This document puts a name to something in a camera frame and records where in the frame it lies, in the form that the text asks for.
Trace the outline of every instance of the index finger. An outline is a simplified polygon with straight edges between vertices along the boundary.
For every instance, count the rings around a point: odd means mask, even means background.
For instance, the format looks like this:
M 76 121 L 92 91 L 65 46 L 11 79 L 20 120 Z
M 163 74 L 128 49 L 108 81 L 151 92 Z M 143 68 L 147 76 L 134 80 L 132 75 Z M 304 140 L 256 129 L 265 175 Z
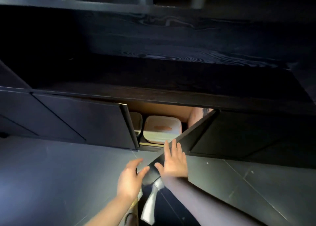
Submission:
M 168 143 L 167 140 L 165 141 L 165 146 L 164 146 L 163 150 L 164 150 L 164 152 L 165 152 L 165 159 L 171 158 L 169 143 Z
M 134 160 L 131 160 L 129 161 L 127 164 L 126 164 L 126 168 L 135 168 L 137 167 L 137 165 L 142 162 L 143 158 L 138 158 L 138 159 L 134 159 Z

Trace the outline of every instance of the person's right hand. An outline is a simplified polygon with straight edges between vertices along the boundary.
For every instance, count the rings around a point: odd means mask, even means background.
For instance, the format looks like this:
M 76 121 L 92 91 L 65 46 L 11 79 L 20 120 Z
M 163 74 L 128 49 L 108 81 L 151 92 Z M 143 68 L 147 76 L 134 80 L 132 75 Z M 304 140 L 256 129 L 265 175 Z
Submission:
M 181 144 L 176 143 L 176 140 L 172 140 L 171 153 L 168 141 L 165 141 L 165 165 L 155 163 L 155 167 L 158 169 L 160 176 L 172 176 L 172 177 L 188 177 L 188 165 L 186 163 L 186 155 L 182 152 Z

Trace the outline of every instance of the forearm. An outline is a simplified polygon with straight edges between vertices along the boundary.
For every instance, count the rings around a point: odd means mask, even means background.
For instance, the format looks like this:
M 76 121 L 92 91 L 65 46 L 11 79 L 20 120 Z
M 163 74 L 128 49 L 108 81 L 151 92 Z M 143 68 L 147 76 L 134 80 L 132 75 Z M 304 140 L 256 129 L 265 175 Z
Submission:
M 263 225 L 251 216 L 178 178 L 164 178 L 166 187 L 192 213 L 201 226 Z
M 133 201 L 126 197 L 116 196 L 85 226 L 118 226 L 132 203 Z

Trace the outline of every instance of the tile floor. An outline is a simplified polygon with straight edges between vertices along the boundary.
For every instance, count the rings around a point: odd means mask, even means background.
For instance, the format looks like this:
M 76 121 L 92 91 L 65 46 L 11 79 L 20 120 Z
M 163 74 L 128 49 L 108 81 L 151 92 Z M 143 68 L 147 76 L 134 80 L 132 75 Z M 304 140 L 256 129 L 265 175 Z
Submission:
M 84 225 L 115 196 L 120 172 L 136 157 L 145 166 L 156 153 L 0 139 L 0 225 Z M 187 161 L 192 183 L 269 226 L 316 222 L 316 170 L 194 156 Z M 149 193 L 144 188 L 144 197 Z M 157 225 L 198 225 L 167 189 L 157 205 Z

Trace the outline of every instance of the plastic container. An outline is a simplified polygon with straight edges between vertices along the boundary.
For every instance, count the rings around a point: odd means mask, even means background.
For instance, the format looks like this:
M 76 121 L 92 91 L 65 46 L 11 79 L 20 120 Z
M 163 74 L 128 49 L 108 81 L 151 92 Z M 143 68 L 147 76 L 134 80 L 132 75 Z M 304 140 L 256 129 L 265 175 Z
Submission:
M 143 128 L 143 117 L 140 113 L 130 112 L 131 120 L 133 123 L 136 136 L 139 136 Z
M 181 121 L 174 117 L 149 116 L 145 121 L 144 138 L 154 144 L 171 142 L 182 134 Z

